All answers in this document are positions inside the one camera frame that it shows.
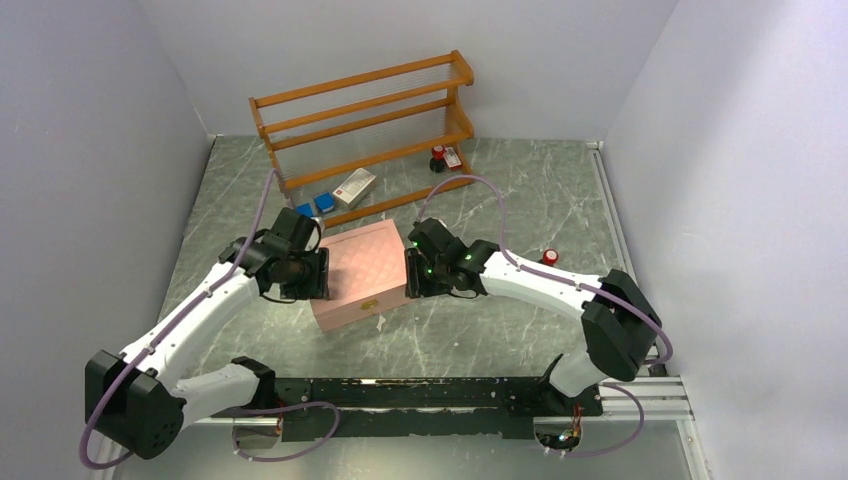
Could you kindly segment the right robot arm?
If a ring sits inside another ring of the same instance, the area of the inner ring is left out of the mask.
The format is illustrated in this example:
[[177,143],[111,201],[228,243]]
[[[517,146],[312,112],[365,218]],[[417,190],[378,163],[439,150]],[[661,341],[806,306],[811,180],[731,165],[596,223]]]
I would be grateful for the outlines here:
[[465,244],[439,220],[414,223],[405,251],[411,299],[469,292],[518,300],[576,321],[582,340],[543,374],[539,398],[562,414],[578,395],[606,379],[634,380],[661,322],[626,272],[577,274],[524,259],[490,241]]

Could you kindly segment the pink jewelry box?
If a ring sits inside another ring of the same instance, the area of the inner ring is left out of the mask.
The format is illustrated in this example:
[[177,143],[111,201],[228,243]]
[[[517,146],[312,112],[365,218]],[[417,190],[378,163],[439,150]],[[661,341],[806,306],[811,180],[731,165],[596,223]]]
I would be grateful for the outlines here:
[[324,333],[409,303],[405,248],[395,222],[382,220],[323,239],[329,250],[327,300],[313,300]]

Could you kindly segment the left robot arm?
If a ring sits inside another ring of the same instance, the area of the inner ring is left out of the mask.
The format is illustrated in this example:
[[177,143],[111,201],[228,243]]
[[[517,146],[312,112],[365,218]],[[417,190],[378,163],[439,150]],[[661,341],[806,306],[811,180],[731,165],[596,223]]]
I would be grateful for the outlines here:
[[248,357],[184,379],[199,351],[241,310],[278,288],[283,302],[329,296],[329,251],[319,221],[284,208],[268,229],[229,244],[189,297],[138,340],[97,352],[84,369],[85,430],[152,459],[200,419],[231,409],[261,416],[280,406],[276,374]]

